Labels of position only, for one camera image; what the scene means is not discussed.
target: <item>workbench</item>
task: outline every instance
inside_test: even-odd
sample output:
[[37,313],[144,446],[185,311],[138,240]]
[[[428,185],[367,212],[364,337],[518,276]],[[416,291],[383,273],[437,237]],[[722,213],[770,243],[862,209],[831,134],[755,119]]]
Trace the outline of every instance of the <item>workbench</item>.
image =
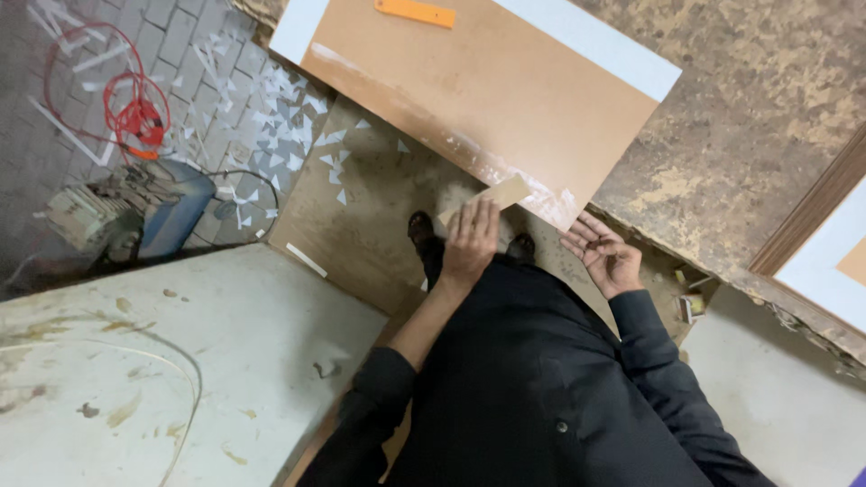
[[[274,28],[287,0],[233,2]],[[746,270],[866,120],[863,6],[573,2],[683,70],[591,206],[767,303],[866,377],[862,336]]]

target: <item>black jacket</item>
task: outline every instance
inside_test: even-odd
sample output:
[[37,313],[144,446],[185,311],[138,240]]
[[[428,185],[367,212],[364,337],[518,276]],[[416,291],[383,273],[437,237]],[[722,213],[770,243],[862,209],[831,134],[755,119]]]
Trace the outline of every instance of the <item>black jacket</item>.
[[618,341],[561,281],[494,262],[421,373],[374,349],[299,485],[771,486],[722,429],[647,291],[610,300]]

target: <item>red cable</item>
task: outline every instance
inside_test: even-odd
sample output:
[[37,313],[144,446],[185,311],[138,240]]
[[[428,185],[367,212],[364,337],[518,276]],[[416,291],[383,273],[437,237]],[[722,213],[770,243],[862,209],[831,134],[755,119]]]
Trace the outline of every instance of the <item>red cable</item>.
[[[109,130],[114,132],[116,140],[107,139],[102,137],[101,135],[97,135],[95,133],[90,133],[86,130],[71,127],[68,123],[66,123],[61,117],[60,112],[54,107],[54,104],[51,102],[51,71],[54,67],[55,58],[57,57],[57,49],[60,48],[61,42],[65,41],[71,37],[78,36],[85,29],[98,29],[98,28],[109,28],[117,32],[117,34],[123,38],[127,45],[129,45],[130,50],[132,51],[132,56],[135,59],[135,63],[138,65],[138,72],[125,70],[123,73],[119,75],[113,76],[107,83],[105,90],[102,92],[102,103],[105,110],[105,122],[106,127]],[[123,107],[118,113],[114,113],[111,110],[111,100],[114,96],[114,90],[117,87],[117,84],[123,80],[130,80],[132,83],[132,100],[128,105]],[[145,95],[145,88],[152,87],[159,94],[159,97],[162,99],[163,107],[165,107],[165,123],[163,123],[162,119],[159,117],[159,111],[152,101],[148,100]],[[68,128],[70,131],[77,133],[81,136],[91,137],[96,140],[101,140],[104,142],[110,142],[117,144],[125,151],[130,153],[139,155],[140,157],[150,158],[150,153],[142,153],[130,146],[128,146],[124,140],[126,138],[126,134],[130,133],[137,137],[141,142],[148,146],[159,146],[162,144],[163,134],[171,127],[171,114],[168,109],[168,101],[165,98],[165,94],[163,94],[162,90],[159,89],[159,86],[153,80],[148,78],[145,75],[144,67],[141,63],[141,58],[139,57],[139,52],[132,44],[126,35],[120,31],[117,27],[114,27],[110,23],[105,22],[94,22],[94,23],[86,23],[81,27],[76,27],[74,29],[70,29],[64,32],[61,36],[59,36],[52,44],[48,47],[48,54],[45,61],[45,73],[43,76],[43,96],[45,97],[45,105],[48,108],[49,112],[51,112],[56,119],[58,119],[63,126]],[[129,164],[129,160],[126,159],[126,154],[123,154],[124,160]]]

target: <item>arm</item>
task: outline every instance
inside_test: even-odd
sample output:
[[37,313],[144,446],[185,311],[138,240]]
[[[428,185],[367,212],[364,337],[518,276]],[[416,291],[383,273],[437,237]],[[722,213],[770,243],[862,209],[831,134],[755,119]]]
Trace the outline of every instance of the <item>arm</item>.
[[451,218],[442,274],[388,347],[375,348],[340,404],[340,423],[298,485],[376,485],[388,467],[382,444],[400,426],[415,374],[433,342],[490,264],[499,209],[489,200]]
[[679,359],[638,277],[640,250],[582,212],[560,242],[586,266],[611,306],[623,370],[713,485],[771,486],[722,428],[691,368]]

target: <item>man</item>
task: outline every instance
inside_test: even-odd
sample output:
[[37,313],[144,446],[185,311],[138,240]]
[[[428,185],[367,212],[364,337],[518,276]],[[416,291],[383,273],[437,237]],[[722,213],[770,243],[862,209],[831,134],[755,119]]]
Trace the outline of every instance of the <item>man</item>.
[[499,209],[464,206],[447,242],[410,220],[430,295],[356,375],[300,485],[770,486],[707,403],[638,278],[641,253],[587,212],[560,242],[608,300],[621,340],[534,243],[494,256]]

